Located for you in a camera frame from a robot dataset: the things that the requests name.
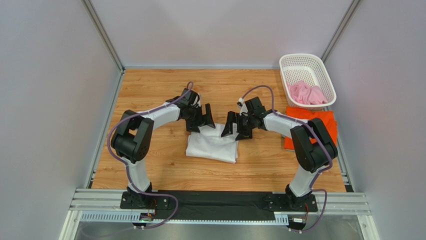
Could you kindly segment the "white t shirt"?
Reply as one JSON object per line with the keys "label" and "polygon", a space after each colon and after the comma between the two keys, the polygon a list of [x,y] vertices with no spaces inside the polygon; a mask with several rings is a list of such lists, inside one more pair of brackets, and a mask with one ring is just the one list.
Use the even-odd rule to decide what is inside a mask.
{"label": "white t shirt", "polygon": [[224,129],[224,124],[217,123],[215,128],[201,126],[200,132],[192,132],[187,138],[186,156],[235,164],[239,144],[237,127],[233,127],[233,134],[222,137]]}

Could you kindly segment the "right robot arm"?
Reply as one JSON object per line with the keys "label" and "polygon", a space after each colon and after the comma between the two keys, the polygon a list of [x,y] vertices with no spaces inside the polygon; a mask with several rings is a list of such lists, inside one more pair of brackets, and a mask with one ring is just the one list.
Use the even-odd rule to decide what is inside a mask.
{"label": "right robot arm", "polygon": [[284,206],[302,208],[313,192],[319,175],[330,169],[338,156],[337,147],[320,118],[298,119],[274,109],[267,110],[258,97],[248,101],[240,99],[240,111],[229,111],[221,133],[227,137],[237,133],[236,140],[252,139],[253,129],[279,133],[292,140],[299,164],[293,180],[286,186]]}

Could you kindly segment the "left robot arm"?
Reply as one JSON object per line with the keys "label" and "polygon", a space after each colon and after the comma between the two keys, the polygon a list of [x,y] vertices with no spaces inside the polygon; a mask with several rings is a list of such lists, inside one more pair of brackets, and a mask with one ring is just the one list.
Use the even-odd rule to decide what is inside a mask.
{"label": "left robot arm", "polygon": [[168,194],[154,193],[146,170],[146,156],[155,129],[184,120],[187,132],[200,133],[201,127],[215,128],[209,103],[202,105],[200,95],[185,88],[180,96],[141,112],[126,110],[108,135],[109,153],[125,166],[128,185],[122,194],[120,208],[148,209]]}

